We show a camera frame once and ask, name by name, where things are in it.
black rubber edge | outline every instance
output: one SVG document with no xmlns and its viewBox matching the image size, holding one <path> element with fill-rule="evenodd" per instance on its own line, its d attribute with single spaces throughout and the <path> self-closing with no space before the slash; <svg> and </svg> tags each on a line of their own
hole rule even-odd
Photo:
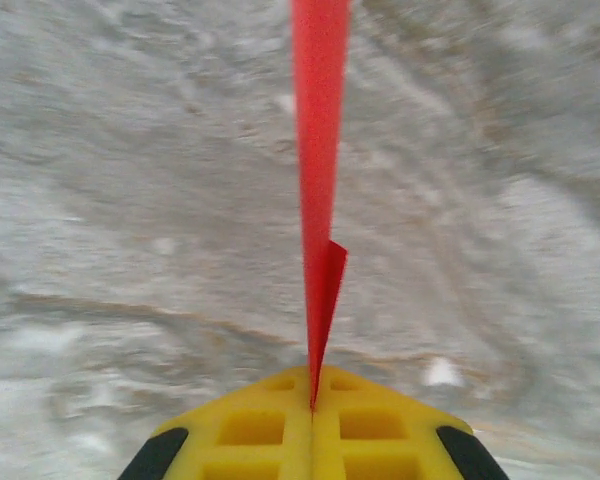
<svg viewBox="0 0 600 480">
<path fill-rule="evenodd" d="M 455 427 L 438 427 L 436 433 L 464 480 L 509 480 L 482 442 Z"/>
<path fill-rule="evenodd" d="M 189 436 L 186 428 L 173 428 L 145 442 L 118 480 L 162 480 Z"/>
</svg>

red ribbon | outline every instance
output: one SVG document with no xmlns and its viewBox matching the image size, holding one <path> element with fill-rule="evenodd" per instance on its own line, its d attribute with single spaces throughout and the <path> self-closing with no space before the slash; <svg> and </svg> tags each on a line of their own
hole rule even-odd
<svg viewBox="0 0 600 480">
<path fill-rule="evenodd" d="M 312 410 L 347 259 L 330 236 L 348 21 L 349 0 L 292 0 Z"/>
</svg>

red streamer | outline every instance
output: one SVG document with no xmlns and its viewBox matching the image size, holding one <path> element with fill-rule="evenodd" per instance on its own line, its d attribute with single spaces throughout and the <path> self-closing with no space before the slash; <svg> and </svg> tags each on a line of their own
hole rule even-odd
<svg viewBox="0 0 600 480">
<path fill-rule="evenodd" d="M 312 410 L 347 258 L 330 236 L 348 23 L 349 0 L 292 0 Z"/>
</svg>

gray ground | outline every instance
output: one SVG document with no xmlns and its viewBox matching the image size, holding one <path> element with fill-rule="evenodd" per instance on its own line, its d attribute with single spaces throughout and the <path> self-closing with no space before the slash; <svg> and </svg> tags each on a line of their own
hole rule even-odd
<svg viewBox="0 0 600 480">
<path fill-rule="evenodd" d="M 304 362 L 289 35 L 286 0 L 0 1 L 0 478 L 113 478 Z M 600 1 L 356 2 L 340 151 L 328 361 L 513 479 L 600 477 Z"/>
</svg>

square recess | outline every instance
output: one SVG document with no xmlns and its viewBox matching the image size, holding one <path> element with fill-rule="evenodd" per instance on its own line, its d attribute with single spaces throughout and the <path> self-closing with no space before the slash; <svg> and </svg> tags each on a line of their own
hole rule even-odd
<svg viewBox="0 0 600 480">
<path fill-rule="evenodd" d="M 359 390 L 360 388 L 355 382 L 346 379 L 346 378 L 332 378 L 331 379 L 331 390 L 336 390 L 340 392 L 348 392 L 352 390 Z"/>
<path fill-rule="evenodd" d="M 296 381 L 293 378 L 278 378 L 277 380 L 268 383 L 265 388 L 273 391 L 293 390 L 296 386 Z"/>
<path fill-rule="evenodd" d="M 280 445 L 284 414 L 275 410 L 242 410 L 222 426 L 218 445 Z"/>
<path fill-rule="evenodd" d="M 275 463 L 212 463 L 204 466 L 203 480 L 277 480 Z"/>
<path fill-rule="evenodd" d="M 346 480 L 420 480 L 417 459 L 397 455 L 355 455 L 344 457 Z"/>
<path fill-rule="evenodd" d="M 381 408 L 351 408 L 340 412 L 343 440 L 395 440 L 407 438 L 402 418 Z"/>
</svg>

